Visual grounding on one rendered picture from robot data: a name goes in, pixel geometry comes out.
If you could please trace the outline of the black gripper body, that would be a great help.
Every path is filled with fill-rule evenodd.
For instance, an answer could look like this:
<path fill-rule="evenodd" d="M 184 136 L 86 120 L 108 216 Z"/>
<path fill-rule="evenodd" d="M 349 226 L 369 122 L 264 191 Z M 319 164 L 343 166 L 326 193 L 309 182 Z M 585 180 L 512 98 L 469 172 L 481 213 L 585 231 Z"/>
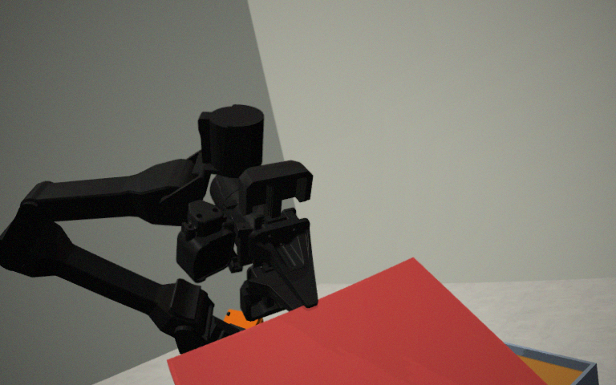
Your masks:
<path fill-rule="evenodd" d="M 240 288 L 240 308 L 246 321 L 286 310 L 272 298 L 249 296 L 249 279 L 275 272 L 268 263 L 249 256 L 249 235 L 255 230 L 298 220 L 295 208 L 282 210 L 282 200 L 296 197 L 299 202 L 308 201 L 312 182 L 309 170 L 294 160 L 249 167 L 239 176 L 239 190 L 223 201 L 222 207 L 242 215 L 251 228 L 250 233 L 235 237 L 239 266 L 253 264 Z"/>

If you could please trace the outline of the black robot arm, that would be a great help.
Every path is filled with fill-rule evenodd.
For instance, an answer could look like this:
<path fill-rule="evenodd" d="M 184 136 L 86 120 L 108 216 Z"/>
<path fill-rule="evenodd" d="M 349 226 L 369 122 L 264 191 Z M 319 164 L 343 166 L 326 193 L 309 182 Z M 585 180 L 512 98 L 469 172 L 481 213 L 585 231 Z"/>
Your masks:
<path fill-rule="evenodd" d="M 239 190 L 239 176 L 261 165 L 264 117 L 241 104 L 202 112 L 201 150 L 188 159 L 132 176 L 36 184 L 0 236 L 0 266 L 32 278 L 57 276 L 143 312 L 175 338 L 181 355 L 246 330 L 213 316 L 215 304 L 201 286 L 183 278 L 153 282 L 73 244 L 55 221 L 128 216 L 181 226 L 176 261 L 194 282 L 227 266 L 240 272 L 235 237 L 251 228 L 222 206 Z M 215 205 L 203 201 L 211 174 Z"/>

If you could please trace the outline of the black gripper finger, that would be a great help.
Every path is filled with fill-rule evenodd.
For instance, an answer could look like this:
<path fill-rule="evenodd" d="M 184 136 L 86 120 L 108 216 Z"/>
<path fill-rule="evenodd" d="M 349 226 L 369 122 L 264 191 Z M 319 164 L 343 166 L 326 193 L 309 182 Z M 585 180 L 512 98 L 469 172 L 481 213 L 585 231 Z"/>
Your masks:
<path fill-rule="evenodd" d="M 248 291 L 251 298 L 272 298 L 289 312 L 304 306 L 276 272 L 249 279 Z"/>
<path fill-rule="evenodd" d="M 253 231 L 249 235 L 249 256 L 271 265 L 306 308 L 318 304 L 307 218 Z"/>

